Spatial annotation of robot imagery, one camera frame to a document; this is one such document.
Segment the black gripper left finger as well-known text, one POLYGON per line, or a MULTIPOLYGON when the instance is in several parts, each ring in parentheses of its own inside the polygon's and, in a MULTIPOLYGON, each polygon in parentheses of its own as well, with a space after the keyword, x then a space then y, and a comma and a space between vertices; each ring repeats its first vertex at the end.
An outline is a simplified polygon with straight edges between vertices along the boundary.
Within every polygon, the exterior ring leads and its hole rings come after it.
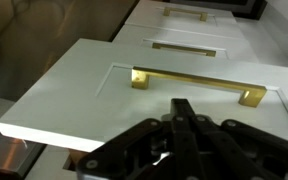
POLYGON ((78 180, 175 180, 175 158, 167 142, 171 123, 146 119, 84 156, 78 180))

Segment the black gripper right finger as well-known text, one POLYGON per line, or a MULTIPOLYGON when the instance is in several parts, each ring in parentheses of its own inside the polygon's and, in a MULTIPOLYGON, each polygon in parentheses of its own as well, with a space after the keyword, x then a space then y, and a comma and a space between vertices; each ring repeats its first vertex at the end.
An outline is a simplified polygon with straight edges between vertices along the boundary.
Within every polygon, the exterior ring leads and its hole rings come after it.
POLYGON ((215 124, 171 101, 178 174, 197 180, 288 180, 288 141, 237 120, 215 124))

